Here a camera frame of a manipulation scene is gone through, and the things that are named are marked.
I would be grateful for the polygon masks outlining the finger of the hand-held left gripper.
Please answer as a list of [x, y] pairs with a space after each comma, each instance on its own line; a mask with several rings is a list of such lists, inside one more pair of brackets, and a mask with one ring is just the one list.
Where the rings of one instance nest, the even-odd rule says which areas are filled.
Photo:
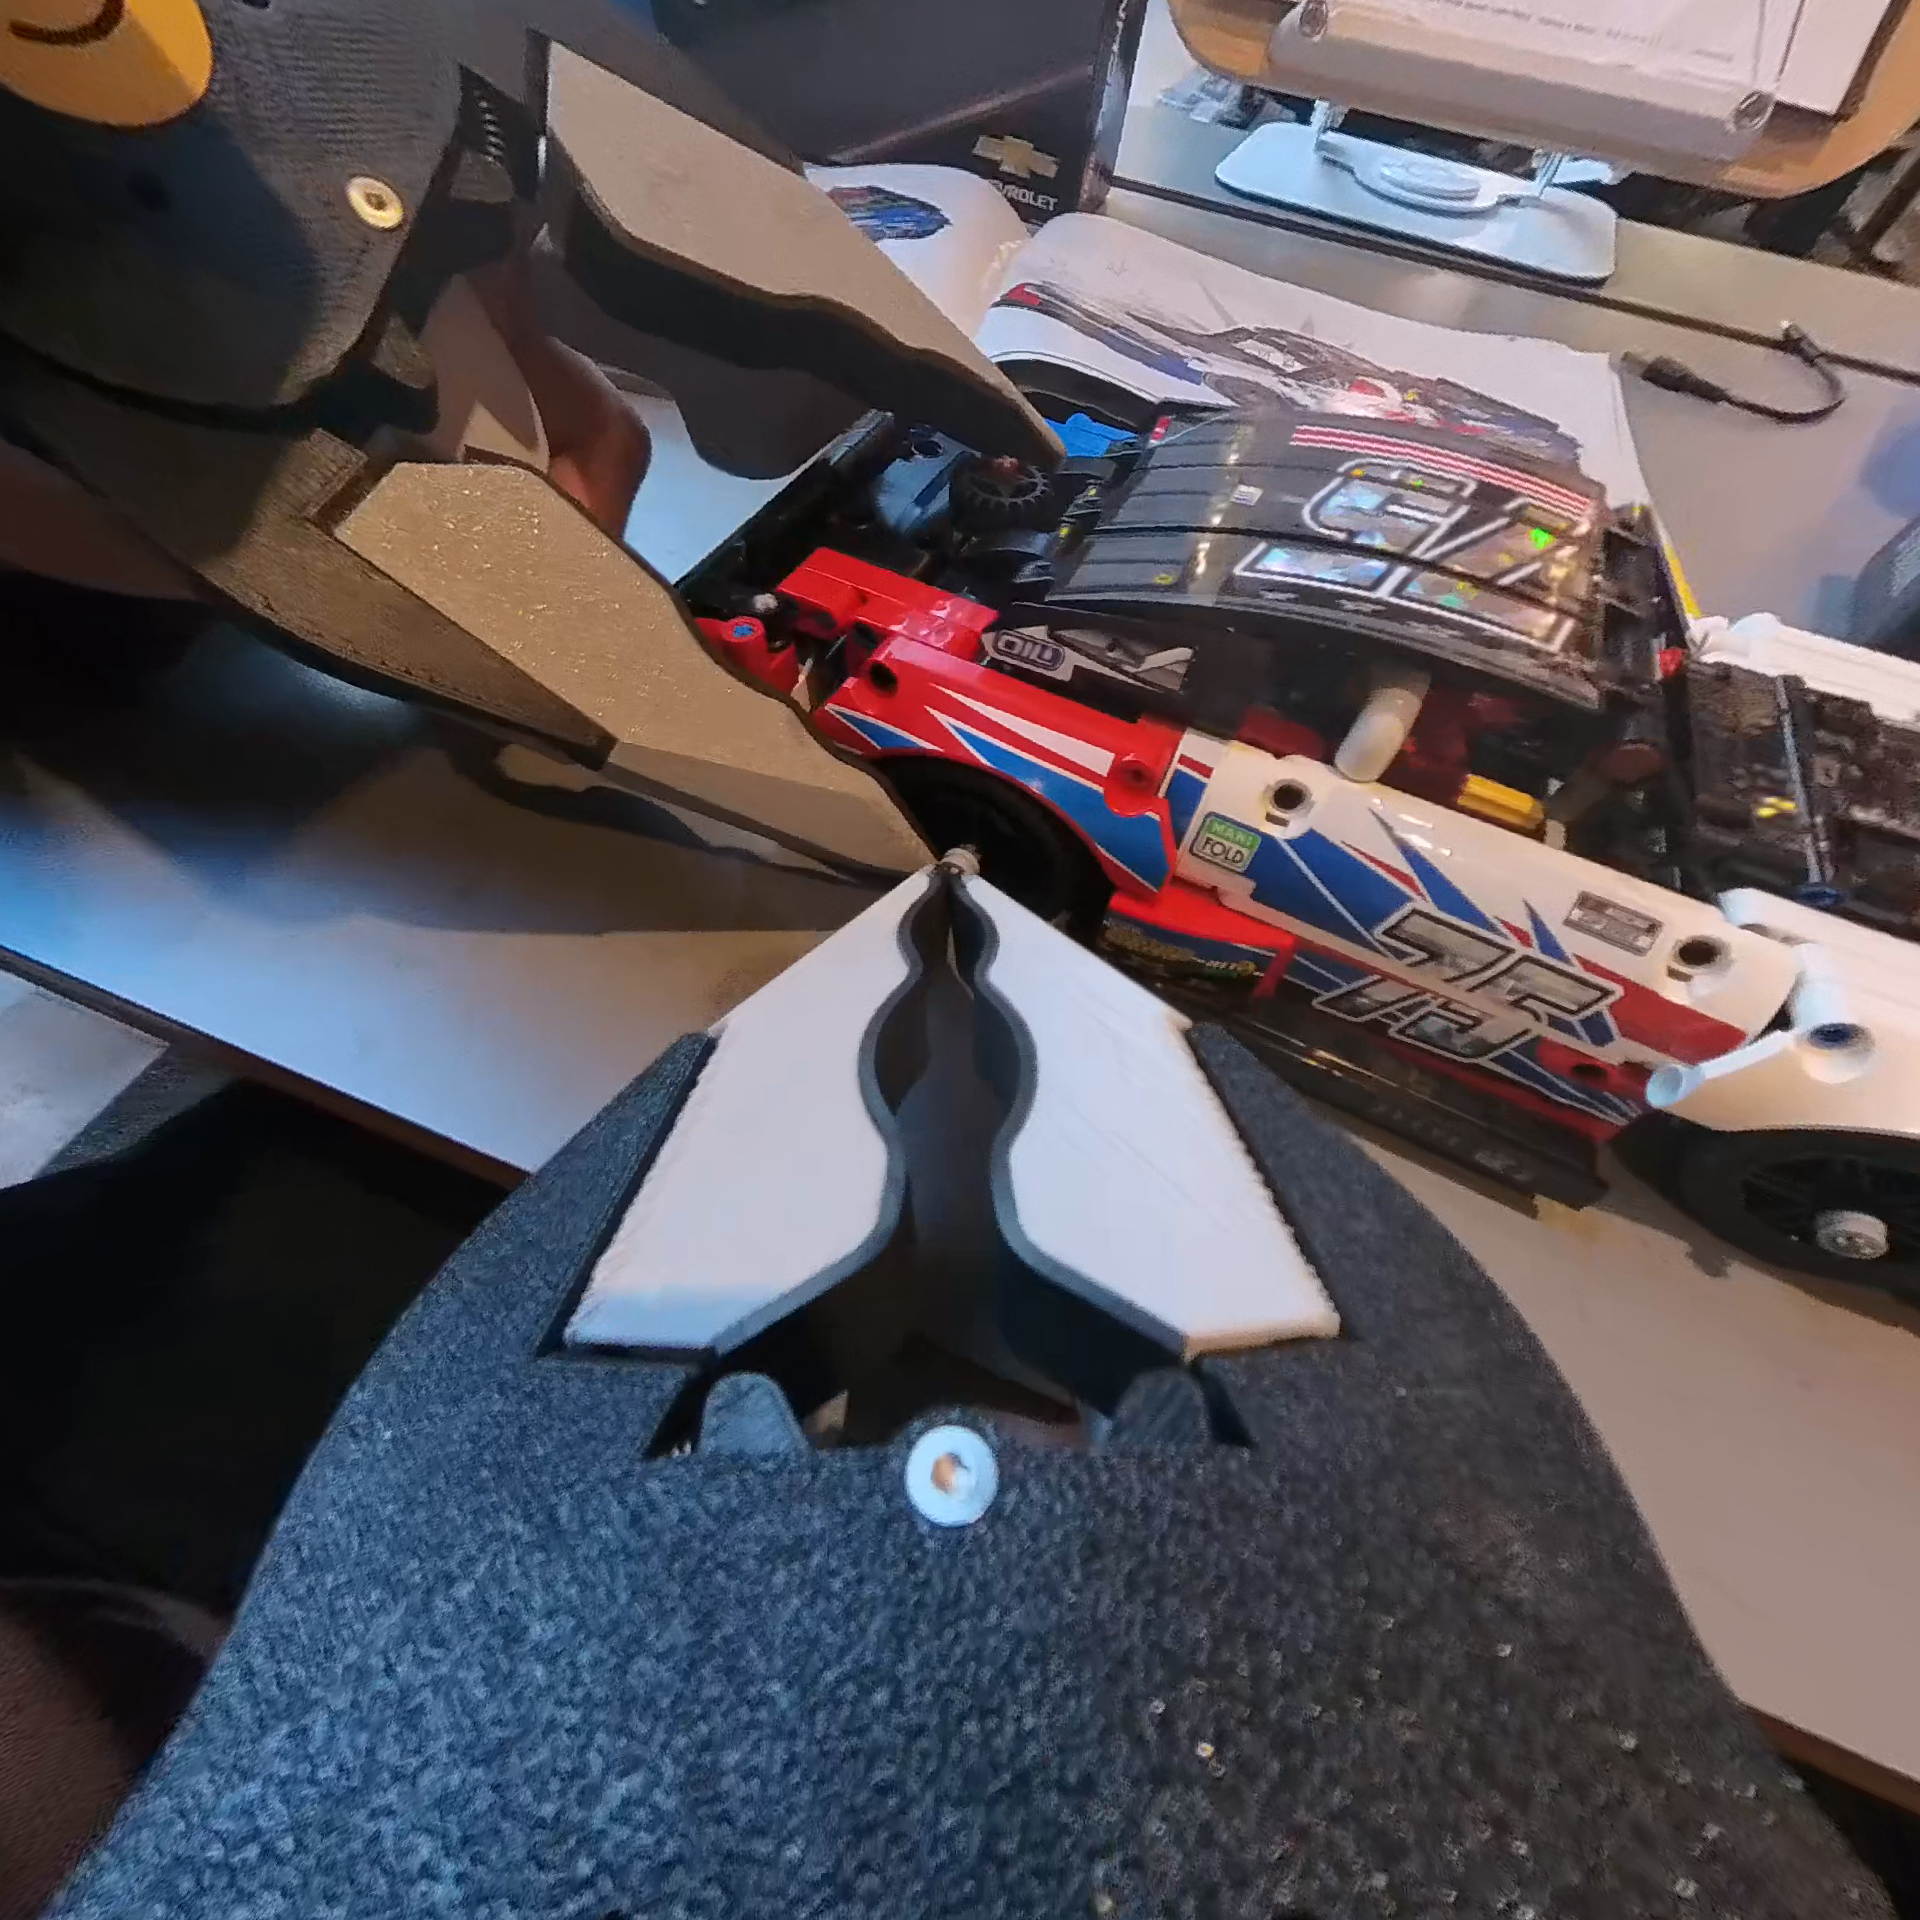
[[1062, 462], [969, 335], [671, 48], [548, 37], [539, 117], [560, 269], [709, 468], [779, 478], [871, 414]]
[[871, 772], [714, 659], [673, 591], [534, 471], [394, 462], [332, 534], [583, 718], [611, 787], [847, 874], [934, 863]]

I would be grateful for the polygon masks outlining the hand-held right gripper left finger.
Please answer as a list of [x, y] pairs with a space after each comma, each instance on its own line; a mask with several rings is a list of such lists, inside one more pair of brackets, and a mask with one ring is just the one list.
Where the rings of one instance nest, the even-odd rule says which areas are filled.
[[563, 1316], [570, 1358], [763, 1374], [798, 1412], [850, 1391], [899, 1335], [867, 1292], [910, 1216], [899, 1103], [946, 958], [948, 872], [924, 870], [707, 1027]]

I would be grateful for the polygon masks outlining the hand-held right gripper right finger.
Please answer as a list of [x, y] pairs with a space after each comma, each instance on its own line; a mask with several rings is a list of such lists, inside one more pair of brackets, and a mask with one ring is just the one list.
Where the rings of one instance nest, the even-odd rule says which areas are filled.
[[954, 877], [997, 1319], [1069, 1398], [1339, 1332], [1338, 1308], [1193, 1048], [1193, 1024], [980, 877]]

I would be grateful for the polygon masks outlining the toy brick race car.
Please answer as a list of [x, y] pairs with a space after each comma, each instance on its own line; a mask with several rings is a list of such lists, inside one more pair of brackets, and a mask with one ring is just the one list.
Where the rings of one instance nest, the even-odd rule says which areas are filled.
[[1478, 420], [1037, 399], [1049, 474], [824, 455], [703, 635], [1301, 1093], [1916, 1305], [1916, 638], [1687, 621], [1647, 511]]

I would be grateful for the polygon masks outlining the grey desk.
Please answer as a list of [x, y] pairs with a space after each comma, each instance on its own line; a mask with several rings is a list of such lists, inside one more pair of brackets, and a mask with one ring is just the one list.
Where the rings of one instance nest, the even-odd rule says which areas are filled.
[[[154, 678], [3, 686], [3, 1022], [27, 988], [496, 1189], [871, 898], [642, 803], [551, 812], [433, 717], [209, 633]], [[1349, 1117], [1581, 1398], [1702, 1642], [1794, 1755], [1916, 1779], [1916, 1310], [1587, 1213]]]

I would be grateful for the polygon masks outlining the person's left hand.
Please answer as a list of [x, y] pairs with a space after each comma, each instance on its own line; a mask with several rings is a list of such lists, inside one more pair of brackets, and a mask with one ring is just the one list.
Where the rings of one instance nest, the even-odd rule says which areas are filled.
[[522, 258], [452, 279], [422, 347], [438, 419], [422, 451], [442, 462], [530, 468], [620, 540], [653, 445], [632, 399], [539, 320]]

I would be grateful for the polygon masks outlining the toy race car box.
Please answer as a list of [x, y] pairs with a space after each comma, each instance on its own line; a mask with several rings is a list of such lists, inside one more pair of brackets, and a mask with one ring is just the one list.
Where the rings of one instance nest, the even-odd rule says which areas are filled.
[[653, 31], [804, 162], [975, 175], [1027, 224], [1098, 212], [1142, 3], [651, 3]]

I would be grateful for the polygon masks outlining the race car instruction booklet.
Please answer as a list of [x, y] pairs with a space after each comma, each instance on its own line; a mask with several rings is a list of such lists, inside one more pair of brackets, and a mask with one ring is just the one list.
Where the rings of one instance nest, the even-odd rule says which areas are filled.
[[1001, 373], [1091, 390], [1084, 413], [1296, 407], [1448, 429], [1577, 468], [1617, 508], [1651, 494], [1598, 353], [1386, 314], [1259, 276], [1098, 212], [1025, 229], [995, 187], [924, 162], [806, 178]]

